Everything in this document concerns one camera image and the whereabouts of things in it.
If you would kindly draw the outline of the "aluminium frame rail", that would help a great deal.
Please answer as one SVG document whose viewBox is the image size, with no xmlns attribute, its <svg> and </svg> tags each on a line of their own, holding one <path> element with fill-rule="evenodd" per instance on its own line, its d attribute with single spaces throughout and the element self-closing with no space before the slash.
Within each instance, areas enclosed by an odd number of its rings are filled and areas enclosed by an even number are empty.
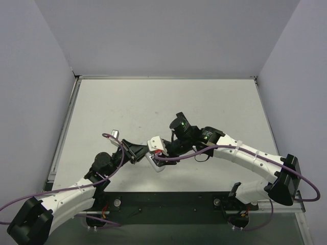
<svg viewBox="0 0 327 245">
<path fill-rule="evenodd" d="M 36 193 L 32 194 L 33 197 L 36 197 L 37 199 L 45 198 L 49 195 L 53 195 L 52 193 L 49 193 L 48 191 L 46 192 L 41 192 L 41 193 Z M 258 213 L 268 213 L 270 209 L 270 202 L 268 200 L 262 200 L 257 202 L 258 205 Z M 305 213 L 305 205 L 301 202 L 295 202 L 292 206 L 284 206 L 281 204 L 278 204 L 276 202 L 273 202 L 273 208 L 274 208 L 274 213 Z M 100 214 L 101 211 L 99 208 L 95 210 L 88 209 L 86 211 L 80 212 L 81 214 Z"/>
</svg>

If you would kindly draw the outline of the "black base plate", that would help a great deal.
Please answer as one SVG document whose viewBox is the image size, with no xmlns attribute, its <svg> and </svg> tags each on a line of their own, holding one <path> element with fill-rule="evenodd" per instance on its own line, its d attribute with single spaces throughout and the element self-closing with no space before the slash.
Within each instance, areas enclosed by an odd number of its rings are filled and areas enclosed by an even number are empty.
<svg viewBox="0 0 327 245">
<path fill-rule="evenodd" d="M 119 225 L 215 225 L 249 210 L 227 191 L 105 192 L 85 220 L 90 227 L 106 226 L 101 218 Z"/>
</svg>

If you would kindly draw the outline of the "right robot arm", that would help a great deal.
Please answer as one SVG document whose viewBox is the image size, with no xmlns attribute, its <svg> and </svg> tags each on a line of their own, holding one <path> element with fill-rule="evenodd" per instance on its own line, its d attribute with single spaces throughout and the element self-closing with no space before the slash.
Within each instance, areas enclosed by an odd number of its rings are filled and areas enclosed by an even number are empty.
<svg viewBox="0 0 327 245">
<path fill-rule="evenodd" d="M 169 157 L 177 158 L 195 150 L 230 161 L 261 176 L 257 181 L 235 183 L 230 191 L 233 198 L 243 204 L 271 199 L 284 206 L 293 205 L 300 183 L 300 168 L 295 156 L 270 155 L 213 127 L 200 129 L 192 126 L 182 112 L 177 113 L 170 123 L 170 130 L 176 139 L 165 141 Z"/>
</svg>

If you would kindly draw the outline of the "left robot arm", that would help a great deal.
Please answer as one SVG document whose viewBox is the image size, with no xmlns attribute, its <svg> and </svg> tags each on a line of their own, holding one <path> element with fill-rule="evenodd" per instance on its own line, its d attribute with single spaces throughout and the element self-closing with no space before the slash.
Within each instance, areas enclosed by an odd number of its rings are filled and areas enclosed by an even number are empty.
<svg viewBox="0 0 327 245">
<path fill-rule="evenodd" d="M 27 199 L 7 228 L 17 244 L 44 244 L 49 235 L 78 213 L 104 206 L 104 189 L 111 177 L 127 162 L 136 163 L 148 152 L 146 145 L 119 143 L 113 154 L 100 152 L 87 174 L 68 189 Z"/>
</svg>

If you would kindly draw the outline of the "white remote control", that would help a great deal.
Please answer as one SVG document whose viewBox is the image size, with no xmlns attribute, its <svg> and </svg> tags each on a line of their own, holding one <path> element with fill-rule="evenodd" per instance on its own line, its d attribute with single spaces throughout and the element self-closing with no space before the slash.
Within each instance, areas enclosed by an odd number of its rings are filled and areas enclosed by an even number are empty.
<svg viewBox="0 0 327 245">
<path fill-rule="evenodd" d="M 145 154 L 146 159 L 149 161 L 150 165 L 154 168 L 154 170 L 159 173 L 163 171 L 166 167 L 159 166 L 159 161 L 154 158 L 154 155 L 151 153 L 146 153 Z"/>
</svg>

